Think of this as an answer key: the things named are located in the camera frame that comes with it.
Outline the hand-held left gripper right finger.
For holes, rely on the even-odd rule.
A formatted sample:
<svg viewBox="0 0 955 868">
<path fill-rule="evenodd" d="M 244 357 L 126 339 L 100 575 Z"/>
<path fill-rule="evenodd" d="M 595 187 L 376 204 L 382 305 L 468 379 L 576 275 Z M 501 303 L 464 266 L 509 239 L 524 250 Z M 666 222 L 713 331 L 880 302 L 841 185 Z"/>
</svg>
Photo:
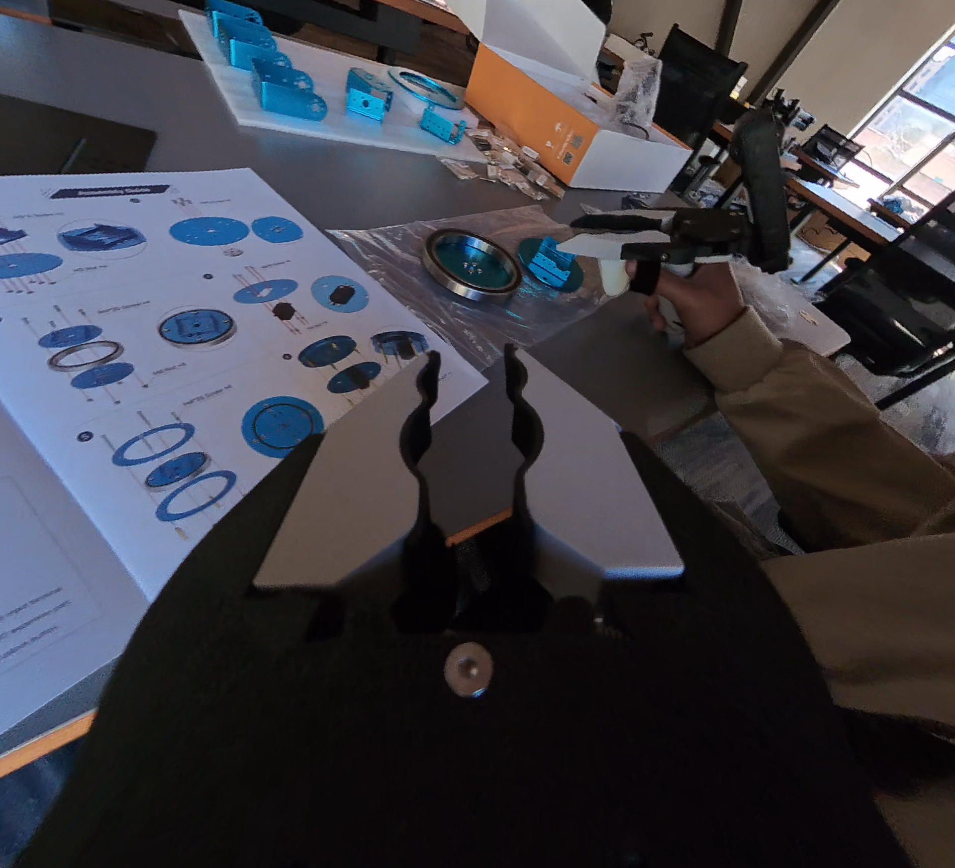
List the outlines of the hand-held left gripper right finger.
<svg viewBox="0 0 955 868">
<path fill-rule="evenodd" d="M 506 347 L 513 507 L 530 573 L 555 600 L 669 582 L 685 564 L 618 425 L 525 350 Z"/>
</svg>

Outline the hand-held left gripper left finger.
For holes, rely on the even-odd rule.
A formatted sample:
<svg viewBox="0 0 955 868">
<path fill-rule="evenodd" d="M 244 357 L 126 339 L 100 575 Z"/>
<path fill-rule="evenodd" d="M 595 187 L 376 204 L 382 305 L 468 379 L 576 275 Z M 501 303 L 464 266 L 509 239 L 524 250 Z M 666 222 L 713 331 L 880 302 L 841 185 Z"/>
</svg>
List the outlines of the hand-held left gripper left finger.
<svg viewBox="0 0 955 868">
<path fill-rule="evenodd" d="M 455 553 L 419 468 L 432 443 L 440 354 L 392 376 L 326 432 L 254 578 L 383 608 L 406 631 L 446 628 L 458 604 Z"/>
</svg>

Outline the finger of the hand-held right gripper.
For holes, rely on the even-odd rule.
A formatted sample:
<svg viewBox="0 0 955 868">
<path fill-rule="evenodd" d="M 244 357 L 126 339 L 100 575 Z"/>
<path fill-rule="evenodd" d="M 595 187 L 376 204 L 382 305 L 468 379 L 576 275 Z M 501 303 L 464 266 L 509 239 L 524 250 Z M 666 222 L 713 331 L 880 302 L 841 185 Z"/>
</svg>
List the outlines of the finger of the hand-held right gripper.
<svg viewBox="0 0 955 868">
<path fill-rule="evenodd" d="M 593 230 L 573 237 L 573 255 L 596 260 L 603 292 L 609 298 L 625 292 L 654 295 L 670 250 L 671 234 L 661 230 Z"/>
<path fill-rule="evenodd" d="M 644 231 L 667 233 L 676 217 L 675 209 L 629 209 L 586 213 L 570 222 L 581 232 L 629 234 Z"/>
</svg>

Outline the blue disc with mounted bracket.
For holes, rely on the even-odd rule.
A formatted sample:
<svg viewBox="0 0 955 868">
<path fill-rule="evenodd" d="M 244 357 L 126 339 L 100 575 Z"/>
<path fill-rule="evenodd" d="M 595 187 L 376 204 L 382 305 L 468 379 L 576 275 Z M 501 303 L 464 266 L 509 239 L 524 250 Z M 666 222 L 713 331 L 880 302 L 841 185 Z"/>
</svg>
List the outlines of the blue disc with mounted bracket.
<svg viewBox="0 0 955 868">
<path fill-rule="evenodd" d="M 547 289 L 573 293 L 583 285 L 583 270 L 577 258 L 561 252 L 552 237 L 524 239 L 519 242 L 517 254 L 523 269 Z"/>
</svg>

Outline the blue round disc plate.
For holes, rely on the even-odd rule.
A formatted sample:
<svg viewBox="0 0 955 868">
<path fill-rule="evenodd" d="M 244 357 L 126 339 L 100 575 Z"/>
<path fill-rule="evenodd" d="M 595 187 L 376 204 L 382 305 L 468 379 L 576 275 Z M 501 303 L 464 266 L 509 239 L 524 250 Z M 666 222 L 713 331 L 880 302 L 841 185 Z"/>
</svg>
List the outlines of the blue round disc plate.
<svg viewBox="0 0 955 868">
<path fill-rule="evenodd" d="M 509 256 L 471 235 L 443 235 L 434 248 L 436 263 L 453 278 L 472 289 L 505 289 L 515 278 Z"/>
</svg>

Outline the clear plastic bag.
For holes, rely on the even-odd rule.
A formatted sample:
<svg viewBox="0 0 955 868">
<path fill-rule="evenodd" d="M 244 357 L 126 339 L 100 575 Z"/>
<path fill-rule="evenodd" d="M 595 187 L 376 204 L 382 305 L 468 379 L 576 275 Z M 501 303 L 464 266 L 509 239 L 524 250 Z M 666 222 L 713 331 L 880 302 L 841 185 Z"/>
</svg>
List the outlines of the clear plastic bag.
<svg viewBox="0 0 955 868">
<path fill-rule="evenodd" d="M 521 273 L 504 301 L 476 301 L 454 294 L 426 269 L 427 241 L 458 230 L 483 237 L 510 256 Z M 609 303 L 597 263 L 579 259 L 579 286 L 562 292 L 531 275 L 519 258 L 531 240 L 564 241 L 569 228 L 529 205 L 369 229 L 327 229 L 328 238 L 384 289 L 478 369 L 491 366 L 506 344 L 530 348 Z"/>
</svg>

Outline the person's right forearm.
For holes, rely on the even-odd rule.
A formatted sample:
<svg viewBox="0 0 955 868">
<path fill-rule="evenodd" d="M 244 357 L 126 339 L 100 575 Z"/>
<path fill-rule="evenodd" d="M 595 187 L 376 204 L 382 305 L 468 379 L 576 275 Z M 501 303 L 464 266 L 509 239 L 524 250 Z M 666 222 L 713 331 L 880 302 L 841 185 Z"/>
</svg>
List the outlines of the person's right forearm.
<svg viewBox="0 0 955 868">
<path fill-rule="evenodd" d="M 831 360 L 778 339 L 751 309 L 685 354 L 805 550 L 953 552 L 953 474 Z"/>
</svg>

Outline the grey desk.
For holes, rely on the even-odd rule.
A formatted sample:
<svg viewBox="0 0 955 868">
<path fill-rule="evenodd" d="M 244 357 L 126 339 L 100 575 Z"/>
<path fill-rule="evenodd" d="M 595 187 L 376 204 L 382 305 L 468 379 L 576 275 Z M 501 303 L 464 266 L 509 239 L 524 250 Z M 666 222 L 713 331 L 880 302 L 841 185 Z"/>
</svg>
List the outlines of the grey desk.
<svg viewBox="0 0 955 868">
<path fill-rule="evenodd" d="M 237 126 L 199 62 L 2 15 L 2 95 L 158 134 L 152 172 L 250 167 L 319 229 L 365 229 L 517 206 L 520 195 L 460 182 L 434 159 Z M 651 337 L 637 296 L 537 344 L 531 354 L 654 445 L 714 412 L 709 386 Z M 494 468 L 516 466 L 503 425 L 501 364 L 490 384 L 436 427 L 424 469 L 438 524 L 450 535 L 509 509 Z M 89 730 L 106 670 L 2 734 L 2 777 Z"/>
</svg>

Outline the person's right hand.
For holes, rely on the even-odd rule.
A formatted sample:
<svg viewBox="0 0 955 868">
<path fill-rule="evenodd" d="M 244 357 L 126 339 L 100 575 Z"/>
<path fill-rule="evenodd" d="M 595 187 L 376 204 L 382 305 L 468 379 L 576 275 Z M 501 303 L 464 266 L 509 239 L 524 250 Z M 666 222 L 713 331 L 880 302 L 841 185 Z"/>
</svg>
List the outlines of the person's right hand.
<svg viewBox="0 0 955 868">
<path fill-rule="evenodd" d="M 695 265 L 687 278 L 662 270 L 655 292 L 643 298 L 651 325 L 659 331 L 667 327 L 663 301 L 672 306 L 683 327 L 686 350 L 707 343 L 747 310 L 730 263 Z"/>
</svg>

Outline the bubble-wrapped part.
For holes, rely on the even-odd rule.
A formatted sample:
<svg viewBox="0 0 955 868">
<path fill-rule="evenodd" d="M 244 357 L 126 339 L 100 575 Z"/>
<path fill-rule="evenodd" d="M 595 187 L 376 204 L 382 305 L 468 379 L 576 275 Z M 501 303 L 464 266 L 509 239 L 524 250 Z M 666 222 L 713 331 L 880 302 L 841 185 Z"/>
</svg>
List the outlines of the bubble-wrapped part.
<svg viewBox="0 0 955 868">
<path fill-rule="evenodd" d="M 663 63 L 638 51 L 627 60 L 613 99 L 615 124 L 648 130 L 654 121 L 663 77 Z"/>
</svg>

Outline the black office chair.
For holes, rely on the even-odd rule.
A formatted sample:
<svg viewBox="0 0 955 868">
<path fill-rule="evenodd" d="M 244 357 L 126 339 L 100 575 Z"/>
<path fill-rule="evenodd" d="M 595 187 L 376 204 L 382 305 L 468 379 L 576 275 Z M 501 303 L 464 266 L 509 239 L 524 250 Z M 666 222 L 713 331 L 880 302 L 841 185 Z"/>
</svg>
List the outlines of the black office chair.
<svg viewBox="0 0 955 868">
<path fill-rule="evenodd" d="M 697 152 L 710 134 L 748 63 L 734 62 L 674 24 L 662 63 L 653 123 Z"/>
</svg>

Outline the pile of small screw bags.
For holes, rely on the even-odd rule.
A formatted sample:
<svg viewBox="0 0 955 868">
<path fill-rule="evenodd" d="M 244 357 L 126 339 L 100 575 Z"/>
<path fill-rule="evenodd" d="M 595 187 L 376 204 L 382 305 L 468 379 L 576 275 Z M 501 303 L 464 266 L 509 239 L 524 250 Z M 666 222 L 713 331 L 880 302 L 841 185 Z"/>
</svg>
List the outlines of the pile of small screw bags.
<svg viewBox="0 0 955 868">
<path fill-rule="evenodd" d="M 547 196 L 555 200 L 565 197 L 565 186 L 543 167 L 533 150 L 487 126 L 467 129 L 464 135 L 480 153 L 479 161 L 460 157 L 438 159 L 460 181 L 498 183 L 535 202 L 542 202 Z"/>
</svg>

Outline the orange cardboard box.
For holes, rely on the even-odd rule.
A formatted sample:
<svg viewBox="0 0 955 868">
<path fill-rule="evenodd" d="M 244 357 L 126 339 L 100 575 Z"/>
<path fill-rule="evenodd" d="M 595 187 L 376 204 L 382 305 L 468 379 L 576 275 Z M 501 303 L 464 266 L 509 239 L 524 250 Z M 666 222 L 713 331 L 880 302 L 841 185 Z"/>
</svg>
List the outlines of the orange cardboard box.
<svg viewBox="0 0 955 868">
<path fill-rule="evenodd" d="M 580 0 L 444 0 L 479 47 L 466 102 L 538 153 L 571 188 L 663 193 L 689 160 L 684 143 L 650 122 L 612 122 L 598 98 L 605 26 Z"/>
</svg>

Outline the window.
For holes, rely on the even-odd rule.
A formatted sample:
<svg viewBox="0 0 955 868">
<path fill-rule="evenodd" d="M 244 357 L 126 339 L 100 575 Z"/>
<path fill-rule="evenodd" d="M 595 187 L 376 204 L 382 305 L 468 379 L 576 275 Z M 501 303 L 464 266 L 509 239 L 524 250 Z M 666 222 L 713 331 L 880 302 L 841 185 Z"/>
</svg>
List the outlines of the window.
<svg viewBox="0 0 955 868">
<path fill-rule="evenodd" d="M 914 219 L 954 189 L 954 35 L 937 45 L 851 134 L 842 172 L 853 203 L 897 201 Z"/>
</svg>

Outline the open assembly manual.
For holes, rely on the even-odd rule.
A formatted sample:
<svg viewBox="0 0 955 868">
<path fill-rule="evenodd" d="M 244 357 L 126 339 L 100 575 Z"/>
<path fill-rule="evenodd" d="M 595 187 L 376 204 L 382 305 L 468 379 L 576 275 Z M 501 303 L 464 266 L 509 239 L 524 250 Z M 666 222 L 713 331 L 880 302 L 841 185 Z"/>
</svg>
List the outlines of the open assembly manual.
<svg viewBox="0 0 955 868">
<path fill-rule="evenodd" d="M 59 725 L 199 540 L 429 352 L 486 377 L 253 170 L 2 177 L 2 745 Z"/>
</svg>

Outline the large blue flange plate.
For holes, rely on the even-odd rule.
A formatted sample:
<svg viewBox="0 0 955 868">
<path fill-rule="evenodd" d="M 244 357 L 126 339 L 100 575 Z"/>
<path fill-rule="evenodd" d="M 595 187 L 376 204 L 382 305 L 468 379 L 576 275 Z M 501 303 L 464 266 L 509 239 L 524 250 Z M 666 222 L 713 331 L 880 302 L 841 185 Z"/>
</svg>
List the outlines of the large blue flange plate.
<svg viewBox="0 0 955 868">
<path fill-rule="evenodd" d="M 462 110 L 465 99 L 452 86 L 426 74 L 400 66 L 387 69 L 388 78 L 407 96 L 444 110 Z"/>
</svg>

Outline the white foam sheet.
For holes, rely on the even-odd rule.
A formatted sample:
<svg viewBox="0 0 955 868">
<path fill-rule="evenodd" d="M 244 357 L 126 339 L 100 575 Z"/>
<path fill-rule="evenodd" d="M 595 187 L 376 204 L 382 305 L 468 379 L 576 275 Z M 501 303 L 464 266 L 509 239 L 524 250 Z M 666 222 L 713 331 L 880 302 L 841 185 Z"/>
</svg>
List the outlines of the white foam sheet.
<svg viewBox="0 0 955 868">
<path fill-rule="evenodd" d="M 484 154 L 470 137 L 464 136 L 459 143 L 451 145 L 422 130 L 419 122 L 425 104 L 400 87 L 394 87 L 394 99 L 382 123 L 348 111 L 345 91 L 348 71 L 362 68 L 387 76 L 387 68 L 282 36 L 278 37 L 280 51 L 290 58 L 296 70 L 311 77 L 314 90 L 325 100 L 328 111 L 321 121 L 315 122 L 264 110 L 254 93 L 252 74 L 229 65 L 204 15 L 181 9 L 179 18 L 224 104 L 239 125 L 436 158 L 485 162 Z"/>
</svg>

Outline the small blue U bracket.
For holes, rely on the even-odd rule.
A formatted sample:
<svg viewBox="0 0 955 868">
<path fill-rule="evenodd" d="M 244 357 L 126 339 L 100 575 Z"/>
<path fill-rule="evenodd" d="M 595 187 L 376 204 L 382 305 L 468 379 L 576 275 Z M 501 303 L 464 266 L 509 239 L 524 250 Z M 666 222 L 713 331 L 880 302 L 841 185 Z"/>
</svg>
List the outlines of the small blue U bracket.
<svg viewBox="0 0 955 868">
<path fill-rule="evenodd" d="M 429 105 L 422 112 L 419 128 L 447 145 L 458 145 L 466 135 L 468 123 L 465 119 L 447 118 L 436 106 Z"/>
</svg>

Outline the blue square servo bracket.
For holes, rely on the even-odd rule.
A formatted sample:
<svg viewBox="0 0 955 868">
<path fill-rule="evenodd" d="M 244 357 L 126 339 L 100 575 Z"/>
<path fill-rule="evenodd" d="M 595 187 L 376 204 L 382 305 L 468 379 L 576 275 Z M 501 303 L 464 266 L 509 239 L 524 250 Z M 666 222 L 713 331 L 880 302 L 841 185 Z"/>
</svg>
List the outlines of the blue square servo bracket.
<svg viewBox="0 0 955 868">
<path fill-rule="evenodd" d="M 393 89 L 377 74 L 359 67 L 348 71 L 346 111 L 382 123 L 390 111 Z"/>
</svg>

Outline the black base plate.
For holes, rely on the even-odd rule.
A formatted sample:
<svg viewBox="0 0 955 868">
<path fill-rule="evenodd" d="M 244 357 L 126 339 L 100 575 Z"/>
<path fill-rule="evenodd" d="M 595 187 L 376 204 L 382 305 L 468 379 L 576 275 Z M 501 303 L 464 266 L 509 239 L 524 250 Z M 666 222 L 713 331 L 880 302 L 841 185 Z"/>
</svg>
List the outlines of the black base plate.
<svg viewBox="0 0 955 868">
<path fill-rule="evenodd" d="M 1 97 L 1 175 L 137 173 L 155 132 L 26 99 Z"/>
</svg>

